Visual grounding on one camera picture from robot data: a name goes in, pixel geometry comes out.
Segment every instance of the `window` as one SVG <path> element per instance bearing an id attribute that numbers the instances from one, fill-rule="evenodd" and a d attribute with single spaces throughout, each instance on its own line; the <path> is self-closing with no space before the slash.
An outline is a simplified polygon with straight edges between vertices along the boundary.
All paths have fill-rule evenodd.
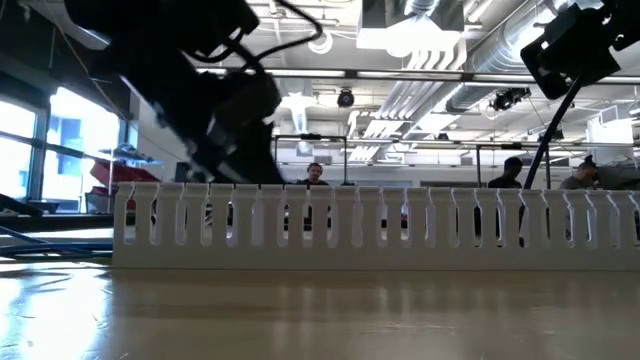
<path id="1" fill-rule="evenodd" d="M 33 137 L 36 114 L 0 101 L 0 131 L 26 138 Z"/>
<path id="2" fill-rule="evenodd" d="M 65 89 L 51 97 L 47 143 L 99 155 L 118 145 L 120 120 L 101 106 Z M 60 212 L 84 212 L 85 193 L 100 184 L 92 175 L 94 161 L 47 151 L 42 198 L 59 203 Z"/>
<path id="3" fill-rule="evenodd" d="M 84 194 L 101 184 L 91 175 L 94 161 L 47 151 L 42 198 L 57 202 L 59 212 L 84 212 Z"/>
<path id="4" fill-rule="evenodd" d="M 0 138 L 0 154 L 4 154 L 0 157 L 0 193 L 12 198 L 27 196 L 31 150 L 30 145 Z"/>
<path id="5" fill-rule="evenodd" d="M 115 114 L 65 88 L 51 97 L 49 144 L 96 154 L 118 145 L 119 130 Z"/>

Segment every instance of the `desk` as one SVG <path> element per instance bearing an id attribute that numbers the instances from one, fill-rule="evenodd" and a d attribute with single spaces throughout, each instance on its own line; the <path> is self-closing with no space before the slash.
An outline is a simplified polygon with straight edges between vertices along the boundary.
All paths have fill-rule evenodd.
<path id="1" fill-rule="evenodd" d="M 640 274 L 3 265 L 3 359 L 632 360 Z"/>

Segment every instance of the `table surface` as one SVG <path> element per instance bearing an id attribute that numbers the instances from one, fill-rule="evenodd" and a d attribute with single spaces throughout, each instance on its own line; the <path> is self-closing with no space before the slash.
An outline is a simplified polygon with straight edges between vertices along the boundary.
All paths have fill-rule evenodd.
<path id="1" fill-rule="evenodd" d="M 0 264 L 2 359 L 640 359 L 640 274 Z"/>

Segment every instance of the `man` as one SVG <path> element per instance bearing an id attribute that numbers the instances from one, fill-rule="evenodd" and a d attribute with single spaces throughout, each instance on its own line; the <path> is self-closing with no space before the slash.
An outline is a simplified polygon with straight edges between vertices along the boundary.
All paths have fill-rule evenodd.
<path id="1" fill-rule="evenodd" d="M 522 171 L 522 160 L 517 157 L 510 157 L 504 162 L 504 172 L 500 177 L 489 181 L 490 189 L 522 189 L 522 184 L 516 180 Z M 524 216 L 524 206 L 520 207 L 520 226 Z M 500 236 L 500 214 L 496 213 L 496 236 Z M 480 210 L 476 210 L 476 234 L 480 233 Z M 524 240 L 520 240 L 520 247 L 524 247 Z"/>
<path id="2" fill-rule="evenodd" d="M 309 164 L 309 166 L 307 166 L 307 178 L 298 181 L 298 185 L 329 185 L 329 183 L 320 180 L 322 172 L 322 165 L 318 163 Z"/>
<path id="3" fill-rule="evenodd" d="M 560 184 L 562 190 L 592 190 L 595 189 L 595 181 L 598 178 L 598 166 L 593 162 L 593 156 L 589 155 L 578 166 L 578 170 L 564 179 Z"/>
<path id="4" fill-rule="evenodd" d="M 489 181 L 490 189 L 522 189 L 516 178 L 522 171 L 522 160 L 510 157 L 504 162 L 504 172 L 498 178 Z"/>

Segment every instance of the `black camera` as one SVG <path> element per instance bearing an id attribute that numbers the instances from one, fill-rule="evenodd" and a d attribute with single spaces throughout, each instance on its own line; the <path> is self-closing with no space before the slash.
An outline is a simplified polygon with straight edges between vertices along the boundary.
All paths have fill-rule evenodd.
<path id="1" fill-rule="evenodd" d="M 340 95 L 338 95 L 338 106 L 341 108 L 350 108 L 353 106 L 355 102 L 355 97 L 353 93 L 351 93 L 351 89 L 342 89 L 340 90 Z"/>

